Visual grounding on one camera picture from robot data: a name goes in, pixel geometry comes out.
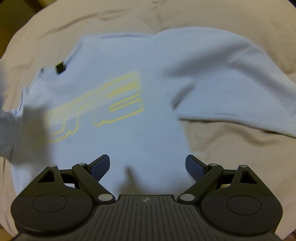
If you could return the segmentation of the light blue sweatshirt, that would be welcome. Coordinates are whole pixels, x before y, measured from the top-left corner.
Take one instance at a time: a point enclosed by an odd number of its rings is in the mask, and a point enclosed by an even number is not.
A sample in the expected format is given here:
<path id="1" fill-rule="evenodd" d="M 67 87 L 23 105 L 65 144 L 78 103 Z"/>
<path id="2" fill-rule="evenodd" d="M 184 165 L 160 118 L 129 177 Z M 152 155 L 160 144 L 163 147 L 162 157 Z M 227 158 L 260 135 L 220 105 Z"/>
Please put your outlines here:
<path id="1" fill-rule="evenodd" d="M 180 121 L 229 121 L 295 136 L 295 84 L 250 40 L 213 28 L 82 37 L 1 111 L 16 193 L 49 165 L 102 154 L 113 194 L 178 194 L 193 180 Z"/>

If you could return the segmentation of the grey duvet cover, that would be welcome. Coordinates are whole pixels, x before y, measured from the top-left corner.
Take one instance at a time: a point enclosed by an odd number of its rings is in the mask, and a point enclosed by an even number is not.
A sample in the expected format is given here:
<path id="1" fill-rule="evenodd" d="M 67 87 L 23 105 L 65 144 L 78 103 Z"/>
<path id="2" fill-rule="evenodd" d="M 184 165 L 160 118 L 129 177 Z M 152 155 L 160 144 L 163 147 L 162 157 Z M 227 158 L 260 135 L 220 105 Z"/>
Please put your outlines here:
<path id="1" fill-rule="evenodd" d="M 262 47 L 295 80 L 295 7 L 289 1 L 52 1 L 23 26 L 25 8 L 1 4 L 4 107 L 18 106 L 21 90 L 42 67 L 60 62 L 80 37 L 93 33 L 157 33 L 177 27 L 212 27 Z M 227 168 L 248 164 L 280 199 L 277 234 L 295 240 L 295 139 L 234 123 L 184 123 L 198 157 Z"/>

